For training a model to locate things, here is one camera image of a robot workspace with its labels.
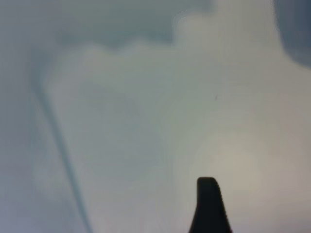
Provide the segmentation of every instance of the glass surface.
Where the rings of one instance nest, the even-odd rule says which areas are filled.
[[[274,15],[293,3],[95,2],[3,27],[0,228],[187,232],[212,176],[234,232],[309,232],[310,37]]]

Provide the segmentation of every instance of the dark silhouette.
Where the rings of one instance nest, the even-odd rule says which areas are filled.
[[[217,181],[200,177],[197,182],[197,206],[189,233],[231,233]]]
[[[274,0],[274,12],[284,51],[293,61],[311,67],[311,1]]]

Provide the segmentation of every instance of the black object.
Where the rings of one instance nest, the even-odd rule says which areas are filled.
[[[232,233],[217,181],[200,177],[197,206],[189,233]]]

